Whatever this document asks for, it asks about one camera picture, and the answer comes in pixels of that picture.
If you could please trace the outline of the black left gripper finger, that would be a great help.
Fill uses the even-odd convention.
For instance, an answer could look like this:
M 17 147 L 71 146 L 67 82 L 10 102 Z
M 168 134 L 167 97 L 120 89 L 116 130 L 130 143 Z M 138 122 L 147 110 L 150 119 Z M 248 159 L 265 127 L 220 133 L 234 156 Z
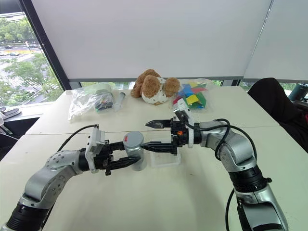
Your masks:
M 112 162 L 112 170 L 129 167 L 137 163 L 141 158 L 139 156 L 127 156 Z
M 110 143 L 109 147 L 110 147 L 110 151 L 111 152 L 117 151 L 117 150 L 121 150 L 122 151 L 122 150 L 125 149 L 124 144 L 123 144 L 122 141 Z

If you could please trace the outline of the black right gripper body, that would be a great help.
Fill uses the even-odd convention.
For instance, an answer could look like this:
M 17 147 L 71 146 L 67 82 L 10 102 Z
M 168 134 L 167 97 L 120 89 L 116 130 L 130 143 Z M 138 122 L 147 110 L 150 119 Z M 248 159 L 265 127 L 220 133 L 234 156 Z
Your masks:
M 189 142 L 189 130 L 184 122 L 179 121 L 176 117 L 170 120 L 171 131 L 171 154 L 177 154 L 178 148 L 185 146 Z

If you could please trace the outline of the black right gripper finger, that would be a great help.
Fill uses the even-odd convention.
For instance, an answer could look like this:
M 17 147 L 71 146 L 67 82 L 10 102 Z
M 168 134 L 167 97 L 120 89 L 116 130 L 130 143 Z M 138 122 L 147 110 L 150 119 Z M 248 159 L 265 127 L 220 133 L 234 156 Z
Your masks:
M 145 124 L 145 126 L 155 129 L 161 128 L 170 128 L 171 127 L 171 120 L 151 120 Z
M 171 143 L 162 143 L 161 141 L 151 141 L 141 144 L 141 148 L 155 153 L 173 152 L 173 145 Z

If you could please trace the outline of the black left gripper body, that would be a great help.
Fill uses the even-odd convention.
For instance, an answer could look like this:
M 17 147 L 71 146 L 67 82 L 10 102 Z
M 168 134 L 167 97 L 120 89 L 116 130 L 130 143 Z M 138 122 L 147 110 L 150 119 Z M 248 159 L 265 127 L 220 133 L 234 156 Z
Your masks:
M 106 176 L 111 175 L 111 163 L 113 162 L 113 150 L 110 144 L 102 147 L 98 155 L 94 157 L 94 164 L 96 169 L 104 170 Z

